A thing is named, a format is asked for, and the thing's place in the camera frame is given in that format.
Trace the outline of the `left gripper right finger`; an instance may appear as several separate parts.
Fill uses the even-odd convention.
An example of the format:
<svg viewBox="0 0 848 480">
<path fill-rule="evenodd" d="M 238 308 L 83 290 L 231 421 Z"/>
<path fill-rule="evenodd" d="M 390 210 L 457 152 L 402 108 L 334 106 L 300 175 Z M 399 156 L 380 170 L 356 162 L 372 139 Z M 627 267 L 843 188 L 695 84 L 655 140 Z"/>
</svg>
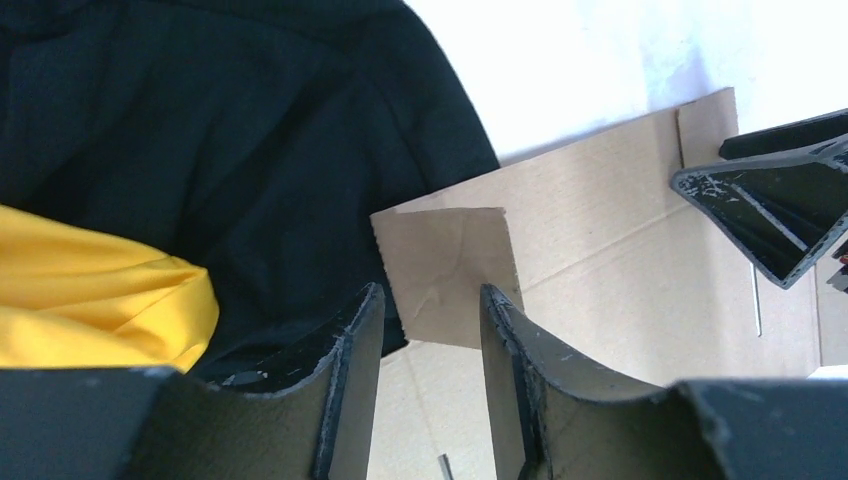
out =
<svg viewBox="0 0 848 480">
<path fill-rule="evenodd" d="M 695 379 L 658 387 L 612 370 L 480 290 L 500 479 L 843 479 L 847 384 Z"/>
</svg>

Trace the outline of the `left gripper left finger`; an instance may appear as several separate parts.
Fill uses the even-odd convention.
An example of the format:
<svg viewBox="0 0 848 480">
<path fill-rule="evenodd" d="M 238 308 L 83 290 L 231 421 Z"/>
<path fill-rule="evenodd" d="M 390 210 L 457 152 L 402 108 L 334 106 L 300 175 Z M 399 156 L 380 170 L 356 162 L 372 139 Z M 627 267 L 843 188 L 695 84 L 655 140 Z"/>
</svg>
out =
<svg viewBox="0 0 848 480">
<path fill-rule="evenodd" d="M 363 479 L 385 297 L 369 284 L 254 368 L 5 369 L 5 479 Z"/>
</svg>

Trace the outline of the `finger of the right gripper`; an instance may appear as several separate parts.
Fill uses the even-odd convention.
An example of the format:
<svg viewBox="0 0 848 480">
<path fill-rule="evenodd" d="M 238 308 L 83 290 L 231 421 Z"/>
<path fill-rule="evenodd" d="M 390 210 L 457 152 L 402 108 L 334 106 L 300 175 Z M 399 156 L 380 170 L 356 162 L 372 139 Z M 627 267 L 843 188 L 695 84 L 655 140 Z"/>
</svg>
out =
<svg viewBox="0 0 848 480">
<path fill-rule="evenodd" d="M 670 187 L 788 289 L 847 230 L 847 138 L 685 168 Z"/>
<path fill-rule="evenodd" d="M 766 155 L 808 147 L 847 133 L 847 110 L 839 110 L 726 139 L 719 148 L 724 160 Z"/>
</svg>

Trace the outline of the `brown cardboard box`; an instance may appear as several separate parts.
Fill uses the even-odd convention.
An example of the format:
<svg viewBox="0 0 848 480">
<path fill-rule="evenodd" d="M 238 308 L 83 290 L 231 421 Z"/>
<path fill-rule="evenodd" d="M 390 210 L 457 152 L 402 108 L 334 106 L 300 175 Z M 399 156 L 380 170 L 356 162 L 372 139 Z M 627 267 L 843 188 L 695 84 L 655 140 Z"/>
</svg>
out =
<svg viewBox="0 0 848 480">
<path fill-rule="evenodd" d="M 496 475 L 479 290 L 652 384 L 845 364 L 845 301 L 819 267 L 784 290 L 670 189 L 738 131 L 726 88 L 372 216 L 408 345 L 381 363 L 368 475 Z"/>
</svg>

